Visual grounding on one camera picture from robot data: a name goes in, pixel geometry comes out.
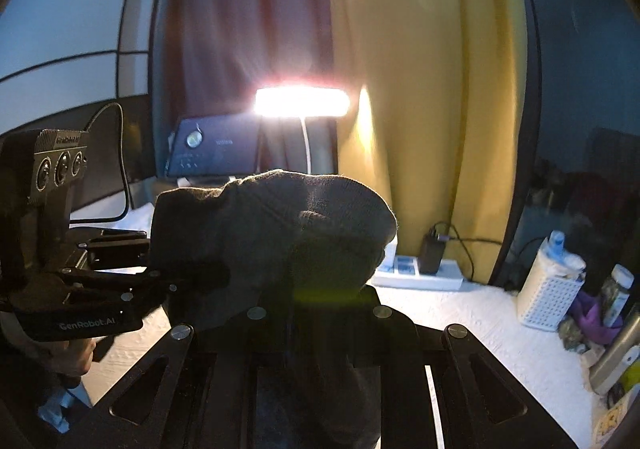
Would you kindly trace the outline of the left hand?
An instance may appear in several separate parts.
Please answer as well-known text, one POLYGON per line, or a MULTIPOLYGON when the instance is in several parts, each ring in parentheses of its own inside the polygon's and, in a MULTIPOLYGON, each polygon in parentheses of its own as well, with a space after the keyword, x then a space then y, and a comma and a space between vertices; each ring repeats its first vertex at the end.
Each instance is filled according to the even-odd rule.
POLYGON ((13 313, 4 311, 1 313, 1 331, 11 345, 53 373, 82 377, 90 370, 96 348, 94 339, 38 342, 25 333, 13 313))

